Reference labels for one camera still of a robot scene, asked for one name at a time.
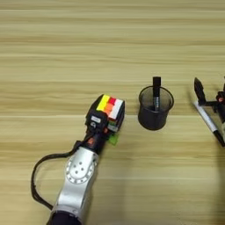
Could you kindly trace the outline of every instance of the black object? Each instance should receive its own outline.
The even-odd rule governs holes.
[[[160,108],[160,86],[161,86],[161,77],[153,77],[153,104],[155,111],[159,111]]]
[[[204,88],[201,81],[195,77],[194,79],[194,91],[198,97],[198,102],[200,106],[210,106],[213,108],[215,113],[219,114],[221,123],[225,122],[225,84],[223,85],[223,91],[218,91],[215,101],[207,101],[204,93]],[[222,134],[219,130],[213,131],[214,136],[218,142],[225,147],[225,142],[223,140]]]
[[[54,213],[47,225],[81,225],[81,222],[72,214],[66,212]]]
[[[148,130],[161,129],[165,125],[169,110],[174,105],[174,98],[168,90],[163,87],[158,87],[158,90],[160,92],[158,111],[154,106],[154,86],[144,88],[139,95],[138,120]]]

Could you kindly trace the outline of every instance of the wood grain surface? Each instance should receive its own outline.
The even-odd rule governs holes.
[[[223,0],[0,1],[0,224],[46,224],[30,194],[42,156],[83,139],[99,94],[126,100],[117,146],[106,144],[87,225],[224,225],[225,151],[192,107],[225,74]],[[163,78],[175,105],[166,127],[137,121],[138,95]],[[44,163],[52,204],[65,161]]]

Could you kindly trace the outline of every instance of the black cup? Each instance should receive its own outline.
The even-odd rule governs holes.
[[[163,87],[160,87],[159,107],[155,110],[153,86],[144,88],[140,95],[140,111],[138,120],[148,130],[159,130],[166,122],[169,110],[174,105],[172,94]]]

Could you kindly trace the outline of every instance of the colorful block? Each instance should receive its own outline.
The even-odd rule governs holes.
[[[107,104],[109,98],[110,98],[110,97],[109,97],[108,95],[104,95],[104,96],[102,97],[102,99],[101,99],[101,101],[99,102],[98,107],[97,107],[97,110],[98,110],[98,111],[104,111],[105,106],[106,106],[106,104]]]
[[[105,110],[111,111],[113,109],[114,105],[107,103],[105,106]]]
[[[115,106],[113,107],[111,113],[109,114],[109,117],[110,118],[116,120],[117,115],[118,115],[118,113],[120,111],[120,108],[121,108],[122,104],[123,104],[123,101],[122,100],[116,99]]]
[[[110,97],[108,103],[115,105],[115,101],[116,101],[116,98]]]

